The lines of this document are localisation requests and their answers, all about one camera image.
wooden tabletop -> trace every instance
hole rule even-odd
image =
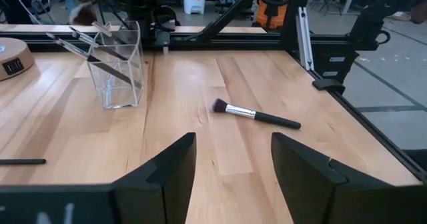
[[[101,108],[83,60],[34,56],[34,67],[0,82],[0,158],[47,164],[0,167],[1,184],[111,182],[190,131],[197,166],[187,223],[292,223],[272,166],[274,131],[393,185],[419,183],[285,51],[145,53],[141,105],[118,110]],[[212,113],[216,98],[302,128]]]

black metal frame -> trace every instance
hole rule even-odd
[[[210,23],[199,33],[170,33],[170,50],[285,50],[299,62],[296,57],[298,38],[296,32],[296,16],[298,7],[305,7],[308,0],[289,0],[284,24],[280,33],[220,33],[220,31],[253,0],[237,0],[219,19]],[[56,36],[82,48],[89,49],[83,42],[75,40],[71,33],[56,33]],[[33,32],[0,32],[0,37],[24,40],[32,51],[63,51],[44,33]],[[376,41],[359,41],[349,35],[316,35],[311,34],[312,50],[336,52],[374,51],[378,47]],[[159,49],[159,45],[144,45],[144,49]],[[316,72],[309,71],[315,78],[321,78]],[[340,94],[330,93],[346,110],[356,118],[387,150],[389,150],[419,180],[427,184],[427,172],[423,171],[409,156],[400,150],[391,140],[381,133],[369,120],[348,103]]]

gray floor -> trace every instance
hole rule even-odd
[[[308,7],[310,29],[319,34],[348,33],[355,15],[319,12]],[[186,15],[174,7],[182,25],[204,26],[218,18],[207,3],[204,15]],[[58,23],[67,22],[63,4],[53,8]],[[115,20],[106,13],[107,20]],[[391,41],[377,51],[361,51],[348,74],[344,97],[402,149],[427,149],[427,23],[386,19],[384,30]],[[233,20],[230,26],[250,26],[251,21]]]

clear acrylic holder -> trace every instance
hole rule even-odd
[[[100,61],[88,61],[93,84],[105,109],[117,109],[121,107],[137,107],[143,91],[143,53],[141,46],[141,32],[135,21],[126,21],[132,27],[128,30],[119,21],[107,23],[104,27],[118,37],[126,45],[118,43],[113,38],[99,32],[95,40],[102,45],[98,48],[91,46],[89,54]],[[107,54],[102,49],[110,49],[120,54],[117,58]],[[99,67],[108,65],[119,71],[104,71]]]

